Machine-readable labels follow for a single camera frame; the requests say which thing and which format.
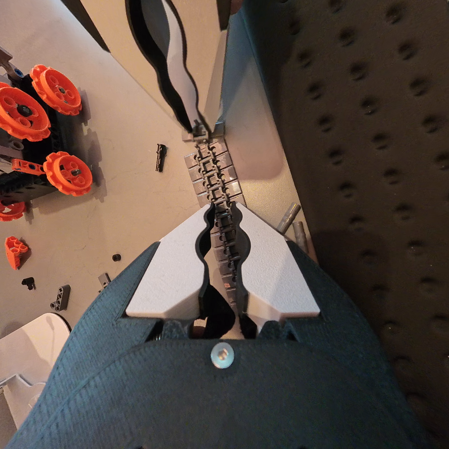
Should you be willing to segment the wooden book stand white base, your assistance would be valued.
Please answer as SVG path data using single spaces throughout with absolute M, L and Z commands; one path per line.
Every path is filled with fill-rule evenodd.
M 0 386 L 16 429 L 41 395 L 70 327 L 45 313 L 0 340 Z

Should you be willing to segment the black dimpled mat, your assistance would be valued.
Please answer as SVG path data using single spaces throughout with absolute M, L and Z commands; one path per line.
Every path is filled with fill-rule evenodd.
M 448 448 L 448 1 L 244 1 L 318 262 Z

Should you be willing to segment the black grey toy robot vehicle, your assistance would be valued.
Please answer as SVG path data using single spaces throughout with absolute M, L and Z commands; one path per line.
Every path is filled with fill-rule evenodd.
M 49 107 L 36 93 L 29 74 L 20 71 L 13 63 L 13 56 L 5 49 L 0 50 L 0 64 L 5 74 L 1 82 L 18 88 L 35 99 L 48 115 L 50 136 L 38 142 L 15 138 L 1 129 L 1 202 L 9 205 L 30 202 L 33 199 L 58 191 L 47 180 L 43 169 L 46 157 L 59 151 L 66 152 L 64 143 L 65 117 Z

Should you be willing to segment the dark grey toy beam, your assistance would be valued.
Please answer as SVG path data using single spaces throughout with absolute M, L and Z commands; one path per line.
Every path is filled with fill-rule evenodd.
M 71 287 L 69 284 L 59 287 L 56 300 L 50 304 L 53 312 L 65 311 L 68 308 Z

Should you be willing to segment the grey cylinder toy sleeve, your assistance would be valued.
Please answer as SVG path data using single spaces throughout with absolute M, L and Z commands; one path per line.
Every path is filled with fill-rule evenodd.
M 282 217 L 281 221 L 279 222 L 277 226 L 277 231 L 284 235 L 289 227 L 292 225 L 295 217 L 298 215 L 298 213 L 301 210 L 301 205 L 298 203 L 293 202 L 287 211 L 284 213 L 284 216 Z
M 295 241 L 297 246 L 305 253 L 309 254 L 309 247 L 307 236 L 302 221 L 296 221 L 293 223 L 293 229 L 295 234 Z

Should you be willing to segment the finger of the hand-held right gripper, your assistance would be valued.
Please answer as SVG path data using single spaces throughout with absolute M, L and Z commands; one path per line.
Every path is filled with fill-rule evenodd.
M 114 59 L 187 131 L 185 106 L 168 70 L 170 31 L 164 1 L 83 0 Z
M 221 115 L 230 1 L 143 1 L 144 30 L 162 52 L 161 92 L 188 132 L 214 132 Z

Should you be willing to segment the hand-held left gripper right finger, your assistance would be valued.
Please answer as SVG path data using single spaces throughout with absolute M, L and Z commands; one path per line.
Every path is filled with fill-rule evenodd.
M 253 322 L 318 316 L 320 308 L 283 235 L 242 204 L 235 204 L 235 219 L 241 312 Z

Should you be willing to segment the orange triangular toy piece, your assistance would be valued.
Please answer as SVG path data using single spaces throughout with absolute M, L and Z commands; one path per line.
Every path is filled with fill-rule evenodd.
M 14 236 L 7 237 L 4 245 L 9 265 L 13 270 L 18 270 L 21 265 L 21 255 L 26 253 L 29 247 Z

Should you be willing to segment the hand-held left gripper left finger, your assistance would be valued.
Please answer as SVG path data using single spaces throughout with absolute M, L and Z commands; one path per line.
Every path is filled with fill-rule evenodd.
M 164 236 L 125 312 L 129 317 L 191 321 L 209 284 L 204 256 L 210 250 L 213 204 L 207 204 Z

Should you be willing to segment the orange toy gear wheel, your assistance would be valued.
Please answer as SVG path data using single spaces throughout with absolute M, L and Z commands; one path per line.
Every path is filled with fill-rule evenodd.
M 50 121 L 42 106 L 22 90 L 0 83 L 0 127 L 9 135 L 42 141 L 50 136 Z
M 31 69 L 30 76 L 36 93 L 49 107 L 63 115 L 80 113 L 80 93 L 64 74 L 40 64 Z
M 21 218 L 26 210 L 25 202 L 4 205 L 0 202 L 0 221 L 10 222 Z
M 63 194 L 79 197 L 91 190 L 92 173 L 87 164 L 74 155 L 63 151 L 51 153 L 43 169 L 50 184 Z

